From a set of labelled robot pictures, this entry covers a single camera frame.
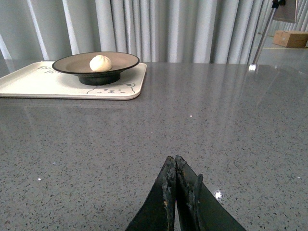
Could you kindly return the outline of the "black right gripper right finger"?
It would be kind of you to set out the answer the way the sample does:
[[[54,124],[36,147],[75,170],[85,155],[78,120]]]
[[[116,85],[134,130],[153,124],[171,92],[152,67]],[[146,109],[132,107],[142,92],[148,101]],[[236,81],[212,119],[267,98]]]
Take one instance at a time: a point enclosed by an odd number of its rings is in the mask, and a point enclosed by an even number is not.
[[[244,231],[187,162],[176,156],[176,201],[182,231]]]

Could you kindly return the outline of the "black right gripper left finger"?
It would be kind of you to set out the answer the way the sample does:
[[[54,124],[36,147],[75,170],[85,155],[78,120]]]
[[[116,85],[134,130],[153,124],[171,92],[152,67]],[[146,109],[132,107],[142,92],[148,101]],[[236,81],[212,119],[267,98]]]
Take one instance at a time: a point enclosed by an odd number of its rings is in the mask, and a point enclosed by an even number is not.
[[[176,162],[168,156],[140,210],[127,231],[174,230],[176,203]]]

